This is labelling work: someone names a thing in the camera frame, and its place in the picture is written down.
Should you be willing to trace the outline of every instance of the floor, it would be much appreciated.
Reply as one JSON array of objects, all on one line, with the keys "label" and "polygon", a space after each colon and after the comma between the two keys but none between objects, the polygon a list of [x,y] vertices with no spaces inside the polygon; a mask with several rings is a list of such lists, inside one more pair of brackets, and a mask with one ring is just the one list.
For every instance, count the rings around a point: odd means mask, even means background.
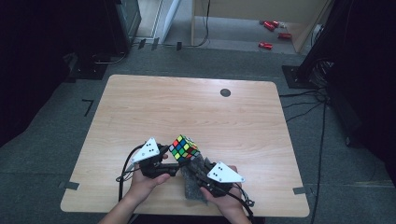
[{"label": "floor", "polygon": [[[162,37],[164,21],[171,4],[172,1],[169,0],[139,1],[142,23],[137,32],[137,40],[146,38],[148,42],[152,42],[154,38]],[[164,44],[176,45],[177,42],[182,42],[183,46],[191,44],[191,8],[191,0],[181,1],[168,35],[165,40],[162,40]],[[206,18],[203,17],[195,18],[195,45],[204,40],[206,35],[205,20]],[[260,25],[259,21],[209,17],[208,39],[201,48],[297,54],[290,40],[277,38],[277,33],[286,32],[287,28],[276,28],[275,32],[271,32]],[[273,44],[273,48],[271,50],[259,48],[261,41]],[[311,43],[307,41],[299,53],[306,55],[310,49]]]}]

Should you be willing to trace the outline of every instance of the rubik's cube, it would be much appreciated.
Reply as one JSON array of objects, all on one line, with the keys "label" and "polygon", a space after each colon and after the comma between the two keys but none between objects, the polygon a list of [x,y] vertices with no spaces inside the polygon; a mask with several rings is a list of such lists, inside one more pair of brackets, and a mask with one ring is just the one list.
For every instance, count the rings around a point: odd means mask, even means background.
[{"label": "rubik's cube", "polygon": [[178,162],[192,161],[200,154],[198,146],[182,134],[169,147],[169,151]]}]

